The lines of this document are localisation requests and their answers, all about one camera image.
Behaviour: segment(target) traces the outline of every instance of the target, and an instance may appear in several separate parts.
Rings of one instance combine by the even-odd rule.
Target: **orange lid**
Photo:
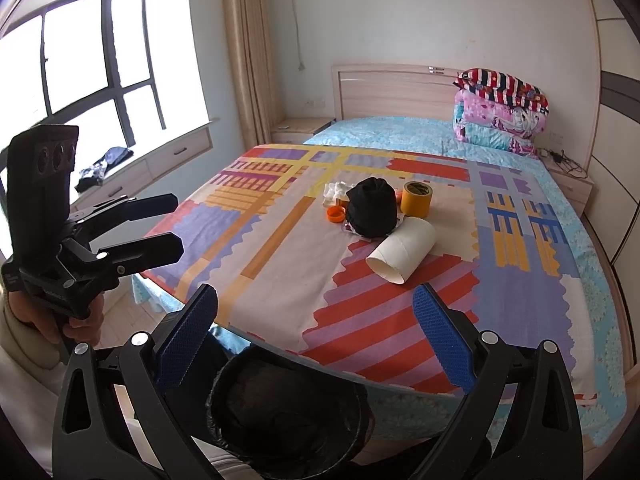
[[[346,211],[341,205],[333,205],[326,210],[326,217],[329,222],[334,224],[341,224],[344,222]]]

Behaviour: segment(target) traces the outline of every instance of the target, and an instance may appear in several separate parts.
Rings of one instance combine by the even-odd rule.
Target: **wooden nightstand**
[[[580,178],[579,170],[565,173],[550,156],[541,156],[540,160],[548,169],[551,177],[556,181],[569,203],[574,206],[575,212],[578,213],[578,216],[582,216],[591,194],[591,189],[593,189],[593,180],[588,176]]]
[[[331,126],[329,117],[285,119],[271,130],[271,142],[276,144],[303,144],[315,134]]]

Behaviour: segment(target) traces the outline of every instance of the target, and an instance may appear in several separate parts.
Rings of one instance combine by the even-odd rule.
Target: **human hand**
[[[14,316],[23,323],[33,323],[50,343],[60,342],[60,332],[52,312],[36,303],[26,292],[20,290],[8,293],[9,308]],[[98,295],[90,304],[90,314],[87,319],[69,318],[69,322],[62,327],[62,332],[69,339],[77,343],[85,342],[96,346],[100,341],[100,327],[104,321],[104,295]]]

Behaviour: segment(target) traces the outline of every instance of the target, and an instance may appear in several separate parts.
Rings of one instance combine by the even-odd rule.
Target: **white jacket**
[[[65,366],[58,350],[37,330],[20,323],[0,294],[0,406],[27,450],[51,474],[51,440]],[[139,423],[127,419],[142,459],[158,463]],[[194,439],[226,480],[260,480],[249,466],[226,451]]]

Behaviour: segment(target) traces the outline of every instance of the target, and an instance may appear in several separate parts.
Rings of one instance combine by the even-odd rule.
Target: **curtain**
[[[226,41],[246,149],[283,119],[266,0],[223,0]]]

